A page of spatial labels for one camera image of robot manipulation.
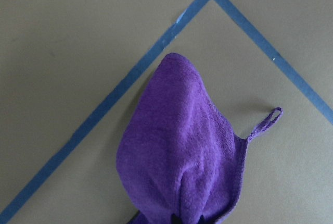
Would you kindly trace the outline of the purple towel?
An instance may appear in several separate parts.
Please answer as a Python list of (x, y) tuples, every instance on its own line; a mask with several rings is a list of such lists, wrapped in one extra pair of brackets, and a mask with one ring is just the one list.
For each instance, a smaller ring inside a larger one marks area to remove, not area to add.
[(240, 198), (248, 145), (282, 114), (274, 108), (238, 137), (195, 66), (167, 54), (117, 151), (118, 174), (138, 210), (131, 223), (222, 223)]

